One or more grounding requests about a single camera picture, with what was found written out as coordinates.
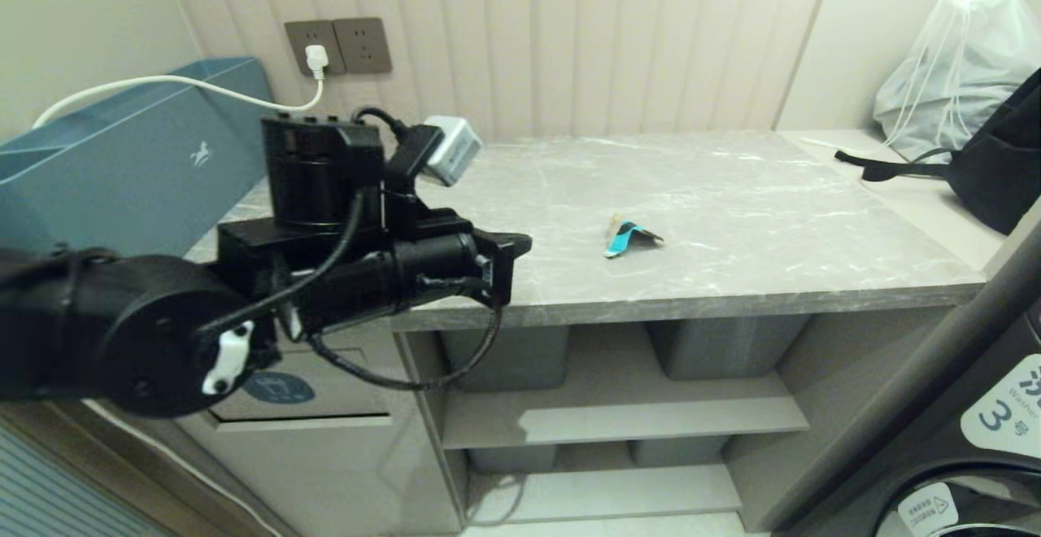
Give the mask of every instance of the washing machine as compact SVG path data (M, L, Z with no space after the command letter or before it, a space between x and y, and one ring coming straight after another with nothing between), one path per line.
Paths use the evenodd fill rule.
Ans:
M775 537L1041 536L1041 300Z

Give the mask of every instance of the black backpack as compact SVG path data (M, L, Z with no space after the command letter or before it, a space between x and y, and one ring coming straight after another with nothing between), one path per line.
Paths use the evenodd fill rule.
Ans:
M919 162L950 152L949 165ZM972 214L1012 233L1041 196L1041 69L1002 103L962 151L938 148L911 162L871 161L837 151L839 161L864 168L864 181L897 175L943 177Z

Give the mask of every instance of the blue circular sticker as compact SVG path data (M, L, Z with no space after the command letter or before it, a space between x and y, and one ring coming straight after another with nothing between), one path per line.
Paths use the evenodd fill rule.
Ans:
M314 399L314 389L307 382L282 373L257 373L243 388L253 399L276 405L298 405Z

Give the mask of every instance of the blue box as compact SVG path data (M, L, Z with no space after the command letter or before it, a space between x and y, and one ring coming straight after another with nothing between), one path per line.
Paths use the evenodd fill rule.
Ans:
M271 100L256 58L174 71ZM120 92L0 145L0 248L183 255L265 173L270 110L186 84Z

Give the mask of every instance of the warning sticker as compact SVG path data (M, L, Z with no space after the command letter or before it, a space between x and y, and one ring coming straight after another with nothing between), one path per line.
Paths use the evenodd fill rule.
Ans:
M942 482L916 490L896 507L914 537L926 537L958 522L958 509L950 488Z
M962 415L976 448L1041 458L1041 354L1026 356Z

